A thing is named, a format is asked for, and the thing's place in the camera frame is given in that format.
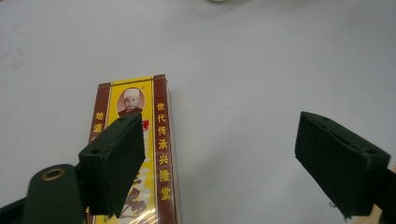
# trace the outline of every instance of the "yellow label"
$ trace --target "yellow label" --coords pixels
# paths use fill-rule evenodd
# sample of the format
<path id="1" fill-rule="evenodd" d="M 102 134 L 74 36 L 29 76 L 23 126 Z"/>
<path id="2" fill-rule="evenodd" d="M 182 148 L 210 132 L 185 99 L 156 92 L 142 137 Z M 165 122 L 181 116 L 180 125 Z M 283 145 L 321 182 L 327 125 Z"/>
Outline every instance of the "yellow label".
<path id="1" fill-rule="evenodd" d="M 153 137 L 153 96 L 151 77 L 131 79 L 130 81 L 113 82 L 108 104 L 107 126 L 120 117 L 126 108 L 124 96 L 127 90 L 139 92 L 137 107 L 142 110 L 146 159 L 139 174 L 134 180 L 122 209 L 120 218 L 96 216 L 95 224 L 153 223 L 156 220 L 155 204 L 155 169 Z"/>

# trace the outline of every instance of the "box packaging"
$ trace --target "box packaging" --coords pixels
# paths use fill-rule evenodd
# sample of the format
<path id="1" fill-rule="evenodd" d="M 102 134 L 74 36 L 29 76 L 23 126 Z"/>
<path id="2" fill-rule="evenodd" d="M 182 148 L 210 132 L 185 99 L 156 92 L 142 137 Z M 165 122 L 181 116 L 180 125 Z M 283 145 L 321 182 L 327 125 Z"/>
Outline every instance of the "box packaging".
<path id="1" fill-rule="evenodd" d="M 88 208 L 88 223 L 181 223 L 170 94 L 165 75 L 100 84 L 90 142 L 115 119 L 129 114 L 127 107 L 142 113 L 146 159 L 131 186 L 120 218 L 91 216 Z"/>

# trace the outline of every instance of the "portrait of man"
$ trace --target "portrait of man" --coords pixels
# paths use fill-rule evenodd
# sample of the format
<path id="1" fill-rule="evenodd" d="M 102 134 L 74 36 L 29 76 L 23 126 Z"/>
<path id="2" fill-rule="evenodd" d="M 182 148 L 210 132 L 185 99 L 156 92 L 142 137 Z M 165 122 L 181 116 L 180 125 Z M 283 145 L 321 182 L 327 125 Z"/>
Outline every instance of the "portrait of man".
<path id="1" fill-rule="evenodd" d="M 119 111 L 119 116 L 125 116 L 133 113 L 142 112 L 142 108 L 138 107 L 140 103 L 140 90 L 136 88 L 131 88 L 126 90 L 123 95 L 123 105 L 125 106 L 123 110 Z"/>

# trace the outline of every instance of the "white table surface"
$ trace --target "white table surface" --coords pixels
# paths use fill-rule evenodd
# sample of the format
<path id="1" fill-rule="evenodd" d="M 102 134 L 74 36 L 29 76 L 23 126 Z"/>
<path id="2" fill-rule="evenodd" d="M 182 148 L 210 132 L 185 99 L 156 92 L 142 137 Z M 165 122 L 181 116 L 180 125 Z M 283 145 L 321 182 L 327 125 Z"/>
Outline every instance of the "white table surface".
<path id="1" fill-rule="evenodd" d="M 183 223 L 345 223 L 301 111 L 396 158 L 393 0 L 0 1 L 0 206 L 78 163 L 99 83 L 166 74 Z"/>

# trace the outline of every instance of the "white background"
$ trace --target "white background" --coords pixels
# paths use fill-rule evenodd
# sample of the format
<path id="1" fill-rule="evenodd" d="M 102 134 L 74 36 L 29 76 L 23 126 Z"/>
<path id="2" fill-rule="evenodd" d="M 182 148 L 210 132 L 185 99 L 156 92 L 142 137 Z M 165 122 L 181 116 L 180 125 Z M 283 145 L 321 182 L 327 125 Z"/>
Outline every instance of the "white background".
<path id="1" fill-rule="evenodd" d="M 5 0 L 0 206 L 39 170 L 78 163 L 99 83 L 156 74 L 183 223 L 345 223 L 294 158 L 301 111 L 395 163 L 394 0 Z"/>

